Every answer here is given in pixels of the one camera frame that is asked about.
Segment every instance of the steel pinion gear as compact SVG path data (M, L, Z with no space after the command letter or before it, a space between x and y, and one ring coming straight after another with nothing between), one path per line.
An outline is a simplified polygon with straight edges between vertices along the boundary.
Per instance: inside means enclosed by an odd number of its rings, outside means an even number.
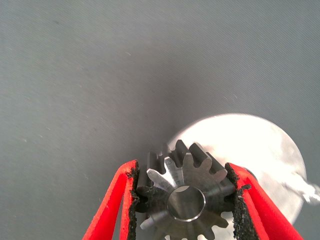
M147 213L140 227L156 227L154 240L196 240L199 235L214 240L212 226L226 228L221 213L233 209L225 198L235 186L226 176L227 170L197 143L188 149L178 140L175 150L166 145L162 155L149 153L137 187L137 211Z

